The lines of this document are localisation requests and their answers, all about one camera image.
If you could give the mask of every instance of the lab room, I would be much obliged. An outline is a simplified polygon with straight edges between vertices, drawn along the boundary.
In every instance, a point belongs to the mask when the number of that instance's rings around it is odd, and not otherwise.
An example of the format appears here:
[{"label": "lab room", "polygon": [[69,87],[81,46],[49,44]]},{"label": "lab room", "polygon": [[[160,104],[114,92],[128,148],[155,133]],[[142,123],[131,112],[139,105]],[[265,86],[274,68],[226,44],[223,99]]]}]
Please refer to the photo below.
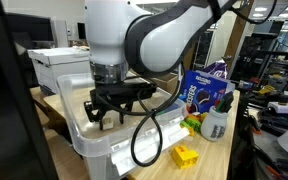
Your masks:
[{"label": "lab room", "polygon": [[0,0],[0,180],[288,180],[288,0]]}]

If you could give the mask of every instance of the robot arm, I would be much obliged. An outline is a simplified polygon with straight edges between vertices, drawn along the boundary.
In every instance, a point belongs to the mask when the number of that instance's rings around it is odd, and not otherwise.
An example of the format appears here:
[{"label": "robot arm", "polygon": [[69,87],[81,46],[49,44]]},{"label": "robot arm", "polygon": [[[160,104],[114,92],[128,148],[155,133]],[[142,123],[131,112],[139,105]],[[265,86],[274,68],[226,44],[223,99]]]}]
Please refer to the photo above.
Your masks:
[{"label": "robot arm", "polygon": [[130,68],[146,77],[178,67],[196,39],[237,0],[180,0],[151,15],[127,0],[86,0],[86,36],[97,83],[122,82]]}]

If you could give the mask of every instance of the white bottle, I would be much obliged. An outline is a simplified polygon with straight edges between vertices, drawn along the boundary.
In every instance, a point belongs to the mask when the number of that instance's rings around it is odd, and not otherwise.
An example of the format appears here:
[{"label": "white bottle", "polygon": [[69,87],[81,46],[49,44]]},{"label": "white bottle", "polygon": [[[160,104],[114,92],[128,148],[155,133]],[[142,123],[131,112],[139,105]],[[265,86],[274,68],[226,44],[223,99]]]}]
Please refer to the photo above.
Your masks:
[{"label": "white bottle", "polygon": [[228,113],[216,112],[215,107],[212,106],[202,123],[202,136],[210,141],[220,140],[225,133],[227,117]]}]

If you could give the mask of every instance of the clear plastic bin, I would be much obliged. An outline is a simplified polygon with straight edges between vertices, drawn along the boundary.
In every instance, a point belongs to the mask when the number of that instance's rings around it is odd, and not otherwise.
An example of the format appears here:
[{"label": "clear plastic bin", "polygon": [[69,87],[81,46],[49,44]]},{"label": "clear plastic bin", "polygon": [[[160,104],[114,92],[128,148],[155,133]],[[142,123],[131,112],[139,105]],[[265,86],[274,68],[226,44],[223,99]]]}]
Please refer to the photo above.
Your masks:
[{"label": "clear plastic bin", "polygon": [[[133,132],[143,117],[125,115],[124,124],[120,124],[118,112],[108,111],[104,119],[111,118],[114,127],[100,130],[99,123],[91,123],[84,109],[84,102],[90,101],[90,90],[94,89],[91,74],[63,75],[57,79],[57,85],[74,149],[84,157],[90,178],[116,180],[137,167],[131,157],[130,143]],[[143,102],[147,107],[155,108],[169,97],[170,94],[158,88],[152,98]],[[132,111],[144,110],[138,102],[134,102]],[[178,99],[171,108],[156,117],[162,129],[163,150],[189,134],[186,128],[182,129],[179,125],[186,113],[185,103]],[[155,156],[158,143],[156,126],[149,119],[137,136],[137,158],[143,162]]]}]

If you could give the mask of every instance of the white plastic box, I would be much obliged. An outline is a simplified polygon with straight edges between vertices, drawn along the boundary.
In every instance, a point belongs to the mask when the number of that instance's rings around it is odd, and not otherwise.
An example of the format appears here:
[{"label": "white plastic box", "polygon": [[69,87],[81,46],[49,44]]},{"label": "white plastic box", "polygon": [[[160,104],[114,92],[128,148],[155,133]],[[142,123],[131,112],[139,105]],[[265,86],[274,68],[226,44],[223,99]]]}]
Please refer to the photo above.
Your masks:
[{"label": "white plastic box", "polygon": [[56,79],[61,75],[90,73],[89,52],[76,48],[28,50],[40,86],[58,93]]},{"label": "white plastic box", "polygon": [[[114,128],[99,130],[99,123],[91,123],[88,120],[83,104],[90,100],[89,91],[94,88],[91,74],[60,76],[58,87],[74,149],[84,157],[90,178],[117,180],[136,168],[137,165],[130,153],[130,142],[135,128],[143,117],[126,115],[124,124],[120,124],[119,114],[116,111],[109,111],[105,117],[111,118]],[[153,97],[144,100],[144,103],[154,108],[169,97],[170,94],[158,89]],[[156,117],[162,129],[163,150],[189,134],[186,128],[180,127],[180,121],[187,113],[185,103],[178,99],[172,109]],[[135,102],[132,111],[143,112],[143,109]],[[149,119],[137,136],[135,144],[137,158],[144,162],[155,156],[158,143],[156,126]]]}]

